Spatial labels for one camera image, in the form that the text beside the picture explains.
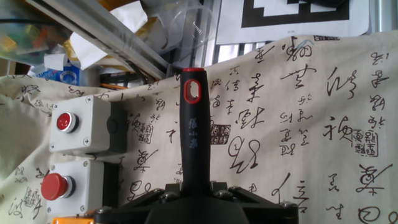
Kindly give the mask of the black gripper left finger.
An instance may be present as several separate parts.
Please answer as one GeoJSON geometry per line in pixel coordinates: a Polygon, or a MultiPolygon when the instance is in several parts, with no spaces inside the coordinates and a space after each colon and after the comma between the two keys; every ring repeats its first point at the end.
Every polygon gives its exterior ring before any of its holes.
{"type": "Polygon", "coordinates": [[[154,189],[119,208],[102,207],[94,212],[94,223],[132,224],[147,223],[153,209],[181,199],[182,183],[167,184],[165,189],[154,189]]]}

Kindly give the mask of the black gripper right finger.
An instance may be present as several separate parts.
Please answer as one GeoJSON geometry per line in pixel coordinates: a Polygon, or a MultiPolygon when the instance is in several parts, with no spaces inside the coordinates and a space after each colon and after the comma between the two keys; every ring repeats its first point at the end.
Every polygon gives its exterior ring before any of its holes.
{"type": "Polygon", "coordinates": [[[249,223],[299,223],[299,207],[293,202],[273,203],[242,187],[228,187],[226,182],[211,181],[210,186],[215,199],[236,205],[249,223]]]}

